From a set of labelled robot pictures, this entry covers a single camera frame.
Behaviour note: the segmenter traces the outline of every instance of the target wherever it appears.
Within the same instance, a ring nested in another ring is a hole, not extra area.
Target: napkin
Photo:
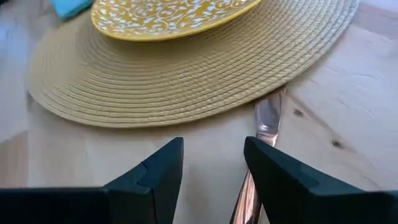
[[[58,16],[67,20],[90,7],[94,0],[51,0],[51,3]]]

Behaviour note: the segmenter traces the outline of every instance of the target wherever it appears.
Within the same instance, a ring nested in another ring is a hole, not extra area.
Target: woven placemat
[[[263,0],[207,32],[162,42],[100,34],[90,13],[51,28],[30,65],[29,91],[53,113],[112,128],[193,121],[293,79],[330,48],[357,0]]]

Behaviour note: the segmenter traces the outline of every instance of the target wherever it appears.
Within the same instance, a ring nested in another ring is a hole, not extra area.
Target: yellow plate
[[[234,19],[261,0],[97,0],[91,20],[102,33],[122,40],[182,37]]]

